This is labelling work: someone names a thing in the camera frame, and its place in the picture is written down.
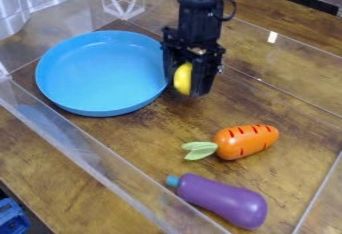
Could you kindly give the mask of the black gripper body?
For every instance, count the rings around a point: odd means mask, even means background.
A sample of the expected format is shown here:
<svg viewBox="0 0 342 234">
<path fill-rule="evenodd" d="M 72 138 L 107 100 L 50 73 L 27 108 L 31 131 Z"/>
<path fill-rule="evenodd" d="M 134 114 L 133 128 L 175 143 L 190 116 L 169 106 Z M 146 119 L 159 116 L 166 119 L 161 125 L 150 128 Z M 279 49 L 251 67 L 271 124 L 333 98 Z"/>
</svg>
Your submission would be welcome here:
<svg viewBox="0 0 342 234">
<path fill-rule="evenodd" d="M 218 44 L 221 37 L 223 0 L 178 0 L 178 26 L 165 26 L 163 60 L 166 63 L 219 63 L 226 49 Z"/>
</svg>

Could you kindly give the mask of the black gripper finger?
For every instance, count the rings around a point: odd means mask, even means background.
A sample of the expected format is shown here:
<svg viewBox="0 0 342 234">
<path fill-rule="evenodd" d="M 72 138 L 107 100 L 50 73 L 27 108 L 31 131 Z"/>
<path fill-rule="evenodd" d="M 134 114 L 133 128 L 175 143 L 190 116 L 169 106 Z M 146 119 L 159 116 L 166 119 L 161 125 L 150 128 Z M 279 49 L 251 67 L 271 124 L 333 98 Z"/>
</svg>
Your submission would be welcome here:
<svg viewBox="0 0 342 234">
<path fill-rule="evenodd" d="M 191 71 L 191 97 L 206 95 L 211 91 L 215 76 L 222 72 L 223 64 L 221 58 L 198 57 L 193 61 Z"/>
<path fill-rule="evenodd" d="M 178 67 L 185 63 L 183 52 L 177 48 L 163 47 L 163 68 L 167 84 L 174 83 L 174 74 Z"/>
</svg>

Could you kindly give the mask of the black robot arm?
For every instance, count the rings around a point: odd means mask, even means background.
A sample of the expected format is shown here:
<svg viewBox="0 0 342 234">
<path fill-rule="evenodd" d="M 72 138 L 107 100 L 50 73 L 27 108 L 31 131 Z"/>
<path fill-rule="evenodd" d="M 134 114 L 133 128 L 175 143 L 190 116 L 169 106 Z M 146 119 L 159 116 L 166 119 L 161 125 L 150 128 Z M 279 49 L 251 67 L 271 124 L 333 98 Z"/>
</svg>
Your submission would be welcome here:
<svg viewBox="0 0 342 234">
<path fill-rule="evenodd" d="M 190 64 L 190 97 L 206 95 L 222 66 L 226 49 L 218 44 L 223 17 L 223 0 L 178 0 L 178 28 L 165 26 L 162 50 L 167 83 L 181 91 L 177 71 Z"/>
</svg>

